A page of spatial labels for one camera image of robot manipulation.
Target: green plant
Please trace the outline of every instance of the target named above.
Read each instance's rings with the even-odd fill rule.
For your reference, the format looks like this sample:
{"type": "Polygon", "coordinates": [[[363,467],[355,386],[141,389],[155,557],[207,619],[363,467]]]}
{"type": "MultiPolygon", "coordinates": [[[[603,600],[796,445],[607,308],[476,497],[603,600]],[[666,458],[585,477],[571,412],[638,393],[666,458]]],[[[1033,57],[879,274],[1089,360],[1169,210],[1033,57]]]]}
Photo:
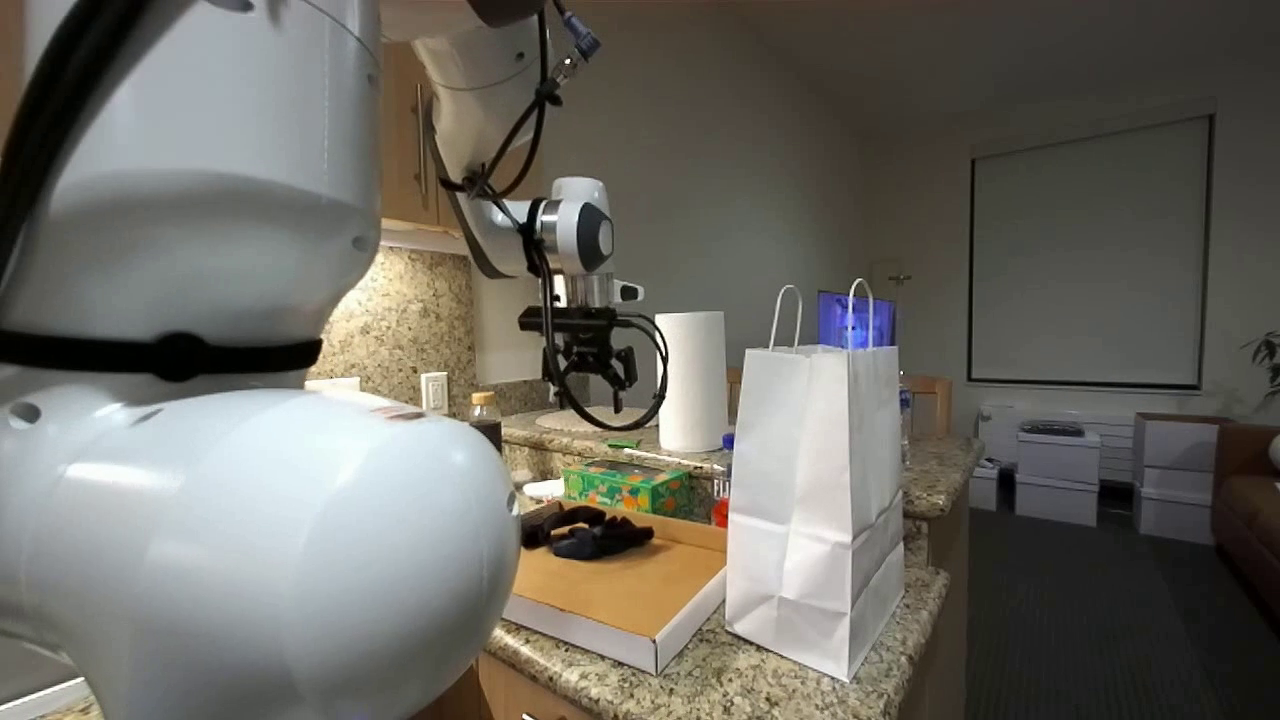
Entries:
{"type": "Polygon", "coordinates": [[[1280,398],[1280,333],[1264,333],[1258,342],[1251,342],[1251,366],[1266,373],[1264,404],[1273,404],[1280,398]]]}

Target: floor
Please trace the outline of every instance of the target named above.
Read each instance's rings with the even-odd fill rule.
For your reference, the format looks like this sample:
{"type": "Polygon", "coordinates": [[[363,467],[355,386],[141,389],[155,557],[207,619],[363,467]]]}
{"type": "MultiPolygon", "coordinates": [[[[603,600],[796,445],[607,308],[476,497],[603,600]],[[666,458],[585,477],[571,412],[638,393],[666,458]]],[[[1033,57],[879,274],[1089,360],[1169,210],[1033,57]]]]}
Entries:
{"type": "Polygon", "coordinates": [[[973,720],[1274,720],[1280,633],[1214,548],[973,511],[973,720]]]}

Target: white paper bag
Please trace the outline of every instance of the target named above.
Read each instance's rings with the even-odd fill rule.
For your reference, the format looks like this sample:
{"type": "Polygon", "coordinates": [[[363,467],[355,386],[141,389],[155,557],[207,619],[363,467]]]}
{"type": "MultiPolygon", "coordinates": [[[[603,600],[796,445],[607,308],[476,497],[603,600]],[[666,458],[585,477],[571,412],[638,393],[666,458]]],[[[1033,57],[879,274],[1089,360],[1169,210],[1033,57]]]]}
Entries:
{"type": "Polygon", "coordinates": [[[729,627],[847,681],[901,600],[901,564],[896,349],[774,349],[772,320],[743,357],[729,627]]]}

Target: paper bag handle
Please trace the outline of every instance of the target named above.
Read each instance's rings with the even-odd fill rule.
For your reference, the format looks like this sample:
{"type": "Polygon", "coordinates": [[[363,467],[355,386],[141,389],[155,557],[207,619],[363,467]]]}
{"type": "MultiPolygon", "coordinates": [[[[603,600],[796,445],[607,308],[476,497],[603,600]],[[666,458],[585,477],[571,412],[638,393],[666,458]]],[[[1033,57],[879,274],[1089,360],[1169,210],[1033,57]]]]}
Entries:
{"type": "Polygon", "coordinates": [[[796,285],[774,288],[772,295],[772,323],[767,323],[767,349],[774,349],[774,318],[785,312],[785,301],[796,295],[796,333],[793,333],[793,349],[801,343],[801,323],[805,323],[805,295],[796,285]]]}
{"type": "Polygon", "coordinates": [[[862,293],[866,295],[866,349],[870,349],[870,342],[877,342],[877,293],[870,293],[870,285],[862,281],[862,275],[856,275],[851,285],[847,285],[847,312],[844,312],[844,335],[847,335],[847,343],[851,343],[851,301],[856,301],[856,293],[862,293]]]}

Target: whiteboard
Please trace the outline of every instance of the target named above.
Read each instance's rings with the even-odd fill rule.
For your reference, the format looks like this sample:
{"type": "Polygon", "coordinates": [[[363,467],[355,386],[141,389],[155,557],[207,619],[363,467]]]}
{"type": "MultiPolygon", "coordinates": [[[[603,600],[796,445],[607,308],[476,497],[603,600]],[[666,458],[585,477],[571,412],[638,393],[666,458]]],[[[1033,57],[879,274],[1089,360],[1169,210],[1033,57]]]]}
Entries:
{"type": "Polygon", "coordinates": [[[1201,386],[1211,121],[973,159],[966,380],[1201,386]]]}

